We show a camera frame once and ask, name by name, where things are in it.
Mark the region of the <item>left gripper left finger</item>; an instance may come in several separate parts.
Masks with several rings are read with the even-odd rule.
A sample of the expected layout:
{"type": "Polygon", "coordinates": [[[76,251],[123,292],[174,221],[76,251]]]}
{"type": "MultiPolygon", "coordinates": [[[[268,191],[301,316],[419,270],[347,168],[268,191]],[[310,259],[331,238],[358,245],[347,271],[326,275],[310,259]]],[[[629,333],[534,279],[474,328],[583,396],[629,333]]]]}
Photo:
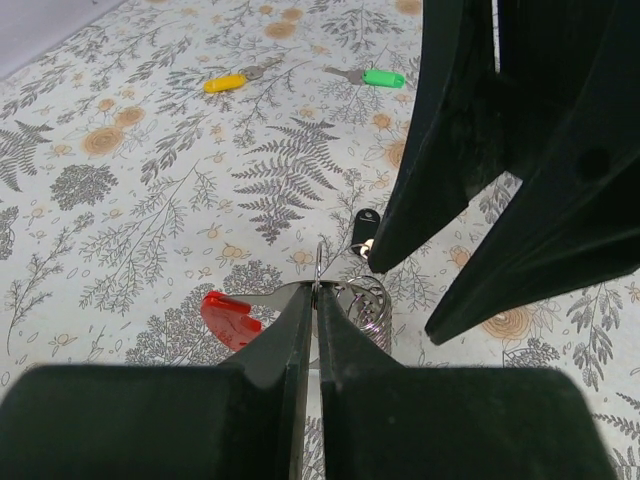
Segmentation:
{"type": "Polygon", "coordinates": [[[310,343],[287,314],[216,366],[31,369],[1,405],[1,475],[298,479],[310,343]]]}

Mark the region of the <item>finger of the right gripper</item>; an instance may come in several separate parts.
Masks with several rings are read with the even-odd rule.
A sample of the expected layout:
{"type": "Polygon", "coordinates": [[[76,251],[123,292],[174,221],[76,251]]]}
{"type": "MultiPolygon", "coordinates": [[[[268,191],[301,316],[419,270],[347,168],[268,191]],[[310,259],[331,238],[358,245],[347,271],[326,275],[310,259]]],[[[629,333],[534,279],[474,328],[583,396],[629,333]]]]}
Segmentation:
{"type": "Polygon", "coordinates": [[[441,345],[497,313],[635,272],[639,4],[616,1],[574,110],[429,318],[441,345]]]}
{"type": "Polygon", "coordinates": [[[415,103],[368,257],[372,272],[395,268],[468,206],[465,164],[486,122],[473,104],[478,85],[494,73],[491,2],[425,2],[415,103]]]}

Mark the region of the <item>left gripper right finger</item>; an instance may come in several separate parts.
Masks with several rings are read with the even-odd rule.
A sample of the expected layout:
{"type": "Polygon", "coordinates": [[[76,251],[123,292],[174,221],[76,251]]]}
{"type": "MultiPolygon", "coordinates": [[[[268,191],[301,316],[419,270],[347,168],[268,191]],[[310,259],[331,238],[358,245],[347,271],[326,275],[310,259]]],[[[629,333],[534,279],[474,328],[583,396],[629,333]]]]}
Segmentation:
{"type": "Polygon", "coordinates": [[[416,368],[317,294],[330,479],[611,479],[577,387],[544,368],[416,368]]]}

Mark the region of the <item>green tag key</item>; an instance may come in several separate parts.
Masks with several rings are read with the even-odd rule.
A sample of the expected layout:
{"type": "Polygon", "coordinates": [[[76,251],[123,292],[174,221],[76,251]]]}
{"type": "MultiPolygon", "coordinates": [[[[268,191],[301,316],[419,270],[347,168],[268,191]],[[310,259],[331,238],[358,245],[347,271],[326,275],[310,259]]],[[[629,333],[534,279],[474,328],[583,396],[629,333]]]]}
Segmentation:
{"type": "Polygon", "coordinates": [[[392,89],[400,89],[405,85],[405,77],[392,71],[376,69],[340,70],[335,67],[324,67],[323,71],[344,78],[353,85],[369,85],[392,89]]]}

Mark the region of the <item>red grey key organizer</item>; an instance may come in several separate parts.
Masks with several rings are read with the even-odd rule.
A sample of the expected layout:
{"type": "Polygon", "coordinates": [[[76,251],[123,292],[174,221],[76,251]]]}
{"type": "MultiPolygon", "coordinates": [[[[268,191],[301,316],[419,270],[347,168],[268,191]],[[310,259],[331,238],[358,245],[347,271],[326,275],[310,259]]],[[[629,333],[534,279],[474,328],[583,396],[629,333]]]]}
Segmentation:
{"type": "Polygon", "coordinates": [[[208,330],[226,347],[237,353],[266,331],[254,316],[258,307],[268,308],[280,316],[291,314],[306,323],[310,336],[317,336],[314,311],[318,294],[325,292],[337,303],[342,314],[356,329],[386,354],[392,351],[392,300],[383,283],[371,274],[345,280],[322,278],[322,253],[316,251],[313,278],[294,281],[269,293],[229,295],[209,292],[200,306],[201,318],[208,330]]]}

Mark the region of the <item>black tag key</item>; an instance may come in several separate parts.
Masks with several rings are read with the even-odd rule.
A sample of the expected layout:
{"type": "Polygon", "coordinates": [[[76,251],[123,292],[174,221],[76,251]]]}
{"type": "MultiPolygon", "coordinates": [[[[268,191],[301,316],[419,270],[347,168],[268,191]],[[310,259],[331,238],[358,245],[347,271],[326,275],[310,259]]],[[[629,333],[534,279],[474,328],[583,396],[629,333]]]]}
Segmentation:
{"type": "Polygon", "coordinates": [[[380,214],[373,209],[364,208],[356,212],[350,245],[350,249],[355,255],[361,258],[368,255],[380,222],[380,214]]]}

